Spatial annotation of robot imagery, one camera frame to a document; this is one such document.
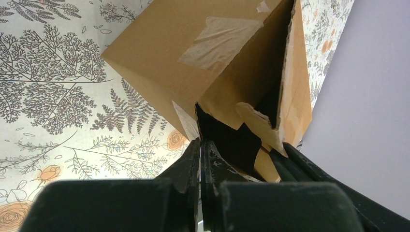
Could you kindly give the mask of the brown cardboard express box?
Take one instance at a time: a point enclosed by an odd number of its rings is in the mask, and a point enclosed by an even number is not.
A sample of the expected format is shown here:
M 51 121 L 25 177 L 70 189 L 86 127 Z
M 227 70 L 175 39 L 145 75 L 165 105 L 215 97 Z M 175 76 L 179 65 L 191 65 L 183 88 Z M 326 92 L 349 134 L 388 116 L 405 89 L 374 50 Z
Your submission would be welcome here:
M 299 0 L 156 0 L 103 59 L 189 140 L 278 182 L 312 120 Z

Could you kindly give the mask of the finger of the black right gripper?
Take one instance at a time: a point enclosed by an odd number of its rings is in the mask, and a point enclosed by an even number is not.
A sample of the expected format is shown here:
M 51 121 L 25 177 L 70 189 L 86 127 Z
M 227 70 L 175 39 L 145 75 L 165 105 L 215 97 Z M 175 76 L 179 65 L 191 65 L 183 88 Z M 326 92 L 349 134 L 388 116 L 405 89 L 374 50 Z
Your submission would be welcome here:
M 269 156 L 283 182 L 329 182 L 340 187 L 352 201 L 366 232 L 408 232 L 410 221 L 330 176 L 290 143 L 287 156 L 272 149 Z

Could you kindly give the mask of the floral patterned table mat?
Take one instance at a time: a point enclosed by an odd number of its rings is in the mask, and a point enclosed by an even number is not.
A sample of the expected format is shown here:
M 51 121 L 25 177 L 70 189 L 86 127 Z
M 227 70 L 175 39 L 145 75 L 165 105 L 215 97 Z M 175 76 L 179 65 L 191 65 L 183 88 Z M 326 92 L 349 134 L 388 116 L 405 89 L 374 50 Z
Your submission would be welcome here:
M 153 178 L 188 146 L 103 60 L 150 0 L 0 3 L 0 229 L 50 183 Z

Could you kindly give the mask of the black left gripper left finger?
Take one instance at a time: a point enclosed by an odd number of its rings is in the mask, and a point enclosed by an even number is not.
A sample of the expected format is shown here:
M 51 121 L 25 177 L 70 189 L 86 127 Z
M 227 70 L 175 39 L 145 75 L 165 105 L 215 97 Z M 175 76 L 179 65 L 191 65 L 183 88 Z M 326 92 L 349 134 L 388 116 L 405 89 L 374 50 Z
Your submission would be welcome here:
M 153 179 L 65 180 L 49 184 L 23 232 L 195 232 L 200 140 Z

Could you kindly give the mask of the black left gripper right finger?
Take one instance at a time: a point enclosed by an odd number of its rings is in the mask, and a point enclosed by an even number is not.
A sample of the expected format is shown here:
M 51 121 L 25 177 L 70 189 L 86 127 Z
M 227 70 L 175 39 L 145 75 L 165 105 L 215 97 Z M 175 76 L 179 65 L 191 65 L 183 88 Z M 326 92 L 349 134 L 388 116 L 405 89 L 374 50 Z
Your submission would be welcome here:
M 210 232 L 362 232 L 346 193 L 329 182 L 251 182 L 201 144 L 202 213 Z

